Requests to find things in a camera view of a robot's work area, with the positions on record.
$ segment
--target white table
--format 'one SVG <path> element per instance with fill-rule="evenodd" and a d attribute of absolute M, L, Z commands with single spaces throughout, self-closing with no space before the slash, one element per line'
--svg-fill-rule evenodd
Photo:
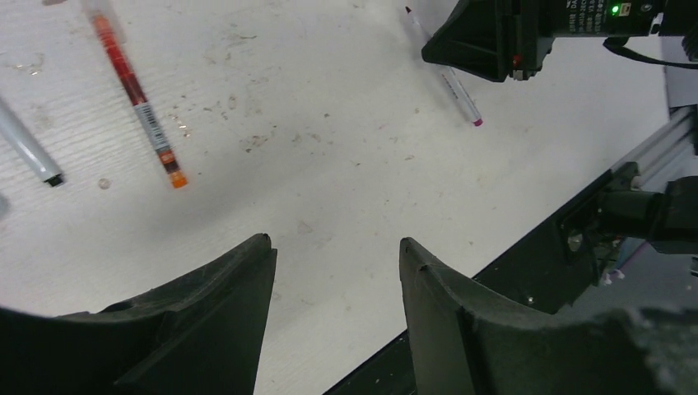
<path fill-rule="evenodd" d="M 463 75 L 473 128 L 414 61 L 404 5 L 116 2 L 175 191 L 77 2 L 1 1 L 0 92 L 67 184 L 0 141 L 0 304 L 99 311 L 268 232 L 257 392 L 321 393 L 405 328 L 403 236 L 474 275 L 667 120 L 660 67 L 560 39 L 531 81 Z"/>

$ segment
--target red pen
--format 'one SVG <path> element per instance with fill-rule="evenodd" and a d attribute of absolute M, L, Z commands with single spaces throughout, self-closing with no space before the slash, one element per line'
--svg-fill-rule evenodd
<path fill-rule="evenodd" d="M 136 73 L 126 58 L 126 54 L 119 47 L 117 34 L 114 32 L 114 27 L 107 17 L 110 11 L 108 3 L 105 0 L 93 0 L 84 1 L 83 5 L 86 7 L 90 22 L 95 27 L 95 32 L 100 38 L 111 64 L 114 66 L 116 74 L 119 76 L 128 98 L 131 100 L 133 109 L 136 111 L 143 129 L 146 131 L 153 149 L 155 149 L 160 162 L 170 176 L 172 186 L 175 188 L 183 187 L 187 184 L 187 178 L 179 168 L 172 147 L 165 136 L 165 131 L 162 129 L 160 122 L 158 122 L 150 103 L 148 103 L 141 84 L 138 83 Z"/>

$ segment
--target black cable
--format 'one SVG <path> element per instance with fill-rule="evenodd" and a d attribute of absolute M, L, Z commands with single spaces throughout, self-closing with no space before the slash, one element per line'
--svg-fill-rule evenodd
<path fill-rule="evenodd" d="M 630 60 L 635 60 L 637 62 L 658 64 L 662 66 L 671 66 L 679 68 L 687 68 L 689 70 L 698 70 L 698 64 L 696 63 L 674 63 L 665 62 L 663 60 L 650 58 L 649 56 L 644 56 L 643 54 L 637 53 L 632 49 L 626 47 L 628 44 L 628 37 L 611 37 L 603 41 L 603 46 L 609 51 L 613 52 L 618 56 L 627 58 Z"/>

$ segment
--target pen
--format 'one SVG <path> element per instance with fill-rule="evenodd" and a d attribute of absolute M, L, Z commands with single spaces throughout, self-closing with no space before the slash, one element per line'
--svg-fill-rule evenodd
<path fill-rule="evenodd" d="M 422 26 L 421 23 L 419 23 L 419 20 L 416 18 L 415 12 L 413 12 L 410 7 L 405 7 L 405 10 L 407 10 L 407 14 L 412 17 L 412 24 L 418 27 L 421 31 L 421 36 L 424 40 L 424 42 L 421 43 L 421 45 L 426 45 L 426 42 L 431 39 L 431 35 L 429 34 L 429 32 L 426 31 L 424 26 Z M 482 116 L 480 115 L 480 112 L 477 111 L 475 103 L 472 102 L 472 99 L 470 99 L 470 96 L 468 96 L 468 93 L 465 91 L 465 88 L 463 88 L 463 85 L 461 85 L 460 80 L 456 76 L 456 73 L 454 72 L 453 68 L 443 65 L 434 66 L 435 69 L 438 71 L 439 75 L 444 79 L 446 86 L 450 89 L 456 101 L 460 104 L 461 108 L 463 109 L 463 112 L 465 112 L 466 116 L 468 117 L 468 121 L 472 122 L 472 124 L 475 126 L 482 125 Z"/>
<path fill-rule="evenodd" d="M 12 112 L 5 100 L 0 97 L 0 134 L 24 162 L 39 176 L 41 181 L 52 187 L 63 184 L 63 172 L 29 129 Z"/>
<path fill-rule="evenodd" d="M 107 0 L 84 0 L 83 5 L 112 66 L 114 66 L 116 74 L 119 76 L 119 80 L 121 80 L 123 88 L 128 94 L 128 98 L 131 100 L 133 109 L 136 111 L 143 129 L 146 131 L 153 149 L 160 158 L 163 167 L 165 167 L 165 171 L 170 176 L 172 186 L 175 188 L 183 187 L 187 184 L 187 178 L 184 177 L 184 173 L 179 168 L 172 147 L 165 136 L 165 131 L 157 120 L 150 103 L 148 103 L 141 84 L 138 83 L 136 73 L 126 58 L 126 54 L 119 47 L 114 27 L 107 17 L 111 13 L 106 9 L 108 8 Z"/>

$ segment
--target gray pen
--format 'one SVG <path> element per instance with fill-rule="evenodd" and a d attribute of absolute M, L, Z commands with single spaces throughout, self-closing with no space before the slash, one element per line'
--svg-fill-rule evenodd
<path fill-rule="evenodd" d="M 55 187 L 63 184 L 63 172 L 44 151 L 29 129 L 0 97 L 0 134 L 15 149 L 41 181 Z"/>

